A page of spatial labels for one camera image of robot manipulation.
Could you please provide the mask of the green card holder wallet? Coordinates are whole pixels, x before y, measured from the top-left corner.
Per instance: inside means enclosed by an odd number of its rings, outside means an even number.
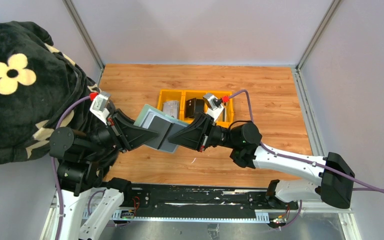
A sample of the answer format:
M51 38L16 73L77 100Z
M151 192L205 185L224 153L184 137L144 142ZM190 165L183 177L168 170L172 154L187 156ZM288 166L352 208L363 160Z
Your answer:
M158 133L156 138L145 143L146 146L160 152L174 154L179 145L169 142L168 138L189 124L145 104L133 125Z

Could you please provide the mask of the dark grey credit card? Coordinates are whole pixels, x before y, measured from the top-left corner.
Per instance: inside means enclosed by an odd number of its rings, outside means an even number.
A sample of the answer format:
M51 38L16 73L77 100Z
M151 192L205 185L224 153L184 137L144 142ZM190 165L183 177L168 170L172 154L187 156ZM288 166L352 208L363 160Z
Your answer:
M159 116L154 116L148 126L148 130L157 132L157 136L149 140L145 145L155 150L172 152L174 147L168 142L168 133L173 123Z

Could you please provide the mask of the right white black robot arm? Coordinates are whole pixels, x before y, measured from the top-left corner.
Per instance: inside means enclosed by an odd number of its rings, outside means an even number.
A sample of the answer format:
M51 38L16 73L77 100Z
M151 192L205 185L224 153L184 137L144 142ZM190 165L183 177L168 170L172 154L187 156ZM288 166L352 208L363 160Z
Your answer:
M222 127L199 113L187 127L168 138L170 143L203 152L208 147L231 149L230 158L241 168L269 169L299 177L272 180L262 202L272 208L293 201L322 201L338 209L351 206L355 177L345 160L334 152L327 156L302 155L270 147L251 120L238 120Z

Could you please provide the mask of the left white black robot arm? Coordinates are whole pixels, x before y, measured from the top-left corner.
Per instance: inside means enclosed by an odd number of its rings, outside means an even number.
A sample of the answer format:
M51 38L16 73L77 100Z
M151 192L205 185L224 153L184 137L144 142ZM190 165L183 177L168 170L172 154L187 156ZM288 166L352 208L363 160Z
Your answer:
M119 109L103 121L103 127L90 133L59 127L50 137L50 155L60 162L56 170L60 190L57 239L97 240L118 207L132 207L135 214L141 205L130 181L103 181L100 155L110 150L132 151L159 134L135 126Z

